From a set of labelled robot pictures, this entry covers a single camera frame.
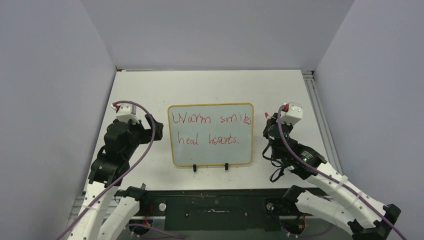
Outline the yellow-framed whiteboard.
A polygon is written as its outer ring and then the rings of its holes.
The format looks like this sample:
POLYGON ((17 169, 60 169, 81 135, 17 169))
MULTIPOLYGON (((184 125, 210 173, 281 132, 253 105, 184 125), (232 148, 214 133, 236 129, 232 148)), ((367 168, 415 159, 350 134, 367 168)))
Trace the yellow-framed whiteboard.
POLYGON ((206 167, 251 163, 255 115, 251 103, 171 105, 167 115, 174 165, 206 167))

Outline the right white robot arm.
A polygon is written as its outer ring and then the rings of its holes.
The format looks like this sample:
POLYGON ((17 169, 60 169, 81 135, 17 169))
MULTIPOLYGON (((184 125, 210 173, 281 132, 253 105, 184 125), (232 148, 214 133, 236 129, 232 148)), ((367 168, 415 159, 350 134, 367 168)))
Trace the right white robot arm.
POLYGON ((270 151, 270 155, 264 154, 263 158, 277 167, 278 174, 270 181, 276 182, 288 170, 332 198, 328 201, 293 185, 282 198, 287 213, 318 217, 346 231, 354 240, 386 240, 391 231, 405 238, 395 226, 401 214, 399 207, 363 193, 319 152, 290 137, 301 114, 281 110, 273 115, 266 113, 265 117, 262 134, 268 143, 263 151, 270 151))

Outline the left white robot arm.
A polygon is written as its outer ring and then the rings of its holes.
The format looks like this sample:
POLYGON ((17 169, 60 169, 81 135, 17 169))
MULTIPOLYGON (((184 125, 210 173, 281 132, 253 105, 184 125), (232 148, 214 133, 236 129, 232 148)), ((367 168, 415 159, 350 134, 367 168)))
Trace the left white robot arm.
POLYGON ((104 145, 90 166, 85 196, 77 218, 71 224, 68 239, 97 239, 107 209, 130 166, 130 159, 139 145, 152 145, 163 137, 163 123, 145 115, 149 129, 134 115, 127 121, 117 117, 106 128, 104 145))

